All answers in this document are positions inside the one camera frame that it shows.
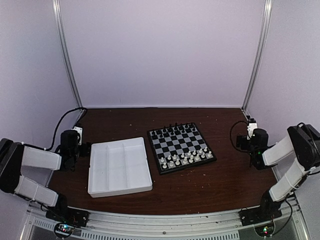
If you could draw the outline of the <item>white chess piece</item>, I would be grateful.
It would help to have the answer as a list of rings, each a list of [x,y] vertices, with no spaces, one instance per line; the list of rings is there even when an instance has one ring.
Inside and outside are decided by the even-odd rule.
[[[184,159],[182,160],[182,163],[184,165],[188,164],[188,158],[185,156]]]

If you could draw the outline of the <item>white plastic compartment tray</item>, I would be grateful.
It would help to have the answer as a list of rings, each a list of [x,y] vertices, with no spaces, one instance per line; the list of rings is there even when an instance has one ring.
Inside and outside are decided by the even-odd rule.
[[[151,191],[153,181],[143,137],[94,143],[87,192],[92,198]]]

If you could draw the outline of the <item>front aluminium rail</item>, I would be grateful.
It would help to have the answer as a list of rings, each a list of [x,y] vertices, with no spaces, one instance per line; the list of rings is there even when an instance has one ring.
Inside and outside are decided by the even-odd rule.
[[[76,228],[69,240],[308,240],[310,235],[299,203],[291,197],[281,217],[243,225],[239,210],[183,215],[136,215],[89,211],[87,225]]]

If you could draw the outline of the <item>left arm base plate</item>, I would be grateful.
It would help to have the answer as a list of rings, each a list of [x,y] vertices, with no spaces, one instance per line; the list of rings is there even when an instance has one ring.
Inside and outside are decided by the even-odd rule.
[[[62,213],[53,213],[48,210],[45,217],[56,222],[67,223],[75,227],[86,227],[89,215],[90,213],[88,211],[68,208],[67,213],[64,215]]]

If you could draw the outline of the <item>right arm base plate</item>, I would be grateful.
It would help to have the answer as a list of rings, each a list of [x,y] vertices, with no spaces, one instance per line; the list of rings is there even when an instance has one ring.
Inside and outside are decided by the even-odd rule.
[[[256,225],[282,216],[280,210],[276,210],[274,213],[265,213],[261,211],[260,207],[242,209],[238,214],[242,226]]]

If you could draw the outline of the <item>aluminium frame post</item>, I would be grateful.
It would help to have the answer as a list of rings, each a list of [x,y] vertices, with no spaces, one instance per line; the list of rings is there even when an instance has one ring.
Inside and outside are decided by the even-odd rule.
[[[263,58],[264,48],[267,42],[267,37],[268,37],[270,22],[272,17],[272,8],[273,8],[273,1],[265,0],[258,45],[256,49],[256,54],[253,62],[249,84],[248,84],[245,98],[242,104],[242,111],[246,114],[248,113],[250,99],[254,91],[256,80],[258,78],[259,69],[262,62],[262,58]]]
[[[74,71],[73,71],[72,64],[71,64],[71,58],[70,58],[69,51],[68,51],[60,1],[53,0],[52,6],[53,6],[53,13],[54,13],[55,21],[56,21],[56,26],[57,26],[57,31],[58,31],[58,36],[59,36],[59,41],[60,41],[60,46],[61,46],[62,56],[63,56],[63,62],[65,65],[67,78],[70,83],[71,91],[72,91],[72,94],[75,98],[75,102],[76,102],[77,106],[83,107],[80,93],[79,93],[79,90],[78,90],[78,87],[76,84]]]

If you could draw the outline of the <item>left aluminium frame post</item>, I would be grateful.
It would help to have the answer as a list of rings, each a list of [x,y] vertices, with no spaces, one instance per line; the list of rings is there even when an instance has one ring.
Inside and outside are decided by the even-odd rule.
[[[53,13],[54,13],[55,21],[56,21],[56,26],[57,26],[57,31],[58,31],[58,36],[59,36],[59,41],[60,41],[60,46],[61,46],[62,56],[63,56],[63,62],[65,65],[67,78],[70,83],[71,91],[72,91],[72,94],[75,98],[75,102],[76,102],[77,106],[83,107],[80,93],[79,93],[79,90],[78,90],[78,87],[76,84],[74,71],[73,71],[72,64],[71,64],[71,58],[70,58],[69,51],[68,51],[60,1],[53,0],[52,6],[53,6]]]

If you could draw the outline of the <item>black grey chess board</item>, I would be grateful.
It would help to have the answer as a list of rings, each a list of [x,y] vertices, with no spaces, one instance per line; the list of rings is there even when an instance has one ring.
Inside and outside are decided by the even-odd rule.
[[[158,128],[149,130],[147,136],[152,148],[152,152],[155,158],[155,162],[158,168],[158,172],[161,175],[178,172],[186,168],[191,168],[199,165],[204,165],[217,161],[216,155],[213,150],[203,137],[202,133],[198,129],[194,122],[181,123],[175,125],[169,125],[168,127]],[[199,150],[205,153],[205,159],[201,159],[201,154]],[[181,158],[181,154],[184,153],[185,157],[189,158],[187,155],[188,151],[196,150],[197,154],[200,155],[200,160],[195,161],[195,156],[193,158],[193,163],[183,164],[184,158]],[[208,158],[207,154],[211,151],[212,157]],[[173,155],[177,156],[177,160],[180,160],[181,165],[177,166],[173,160]],[[161,157],[165,159],[167,168],[163,169],[163,163],[161,163]],[[174,166],[170,167],[169,162],[173,161]]]

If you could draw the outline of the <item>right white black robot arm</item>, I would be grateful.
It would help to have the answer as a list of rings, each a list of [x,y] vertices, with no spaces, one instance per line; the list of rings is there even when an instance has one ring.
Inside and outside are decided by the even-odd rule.
[[[261,197],[253,213],[266,221],[275,216],[282,203],[320,166],[320,133],[311,124],[300,122],[287,128],[279,142],[269,145],[269,135],[255,121],[248,123],[246,135],[238,135],[233,147],[249,155],[257,170],[286,166],[275,185]]]

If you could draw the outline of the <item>right aluminium frame post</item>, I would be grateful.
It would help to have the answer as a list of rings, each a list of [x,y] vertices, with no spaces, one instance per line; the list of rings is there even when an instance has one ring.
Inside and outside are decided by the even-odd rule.
[[[254,91],[256,80],[258,78],[259,69],[262,62],[262,58],[263,58],[264,48],[267,42],[267,37],[268,37],[270,22],[272,17],[272,8],[273,8],[273,1],[265,0],[258,45],[256,49],[256,54],[253,62],[249,84],[248,84],[245,98],[242,104],[242,111],[246,114],[248,113],[250,99]]]

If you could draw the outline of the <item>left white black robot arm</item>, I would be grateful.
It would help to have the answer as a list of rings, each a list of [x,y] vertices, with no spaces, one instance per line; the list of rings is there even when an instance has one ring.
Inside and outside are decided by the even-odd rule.
[[[90,142],[82,142],[82,134],[76,129],[61,133],[60,144],[55,151],[3,138],[0,141],[0,190],[37,202],[46,208],[49,215],[67,222],[73,213],[66,196],[46,187],[45,181],[38,176],[33,177],[31,172],[74,171],[79,158],[90,155],[91,146]]]

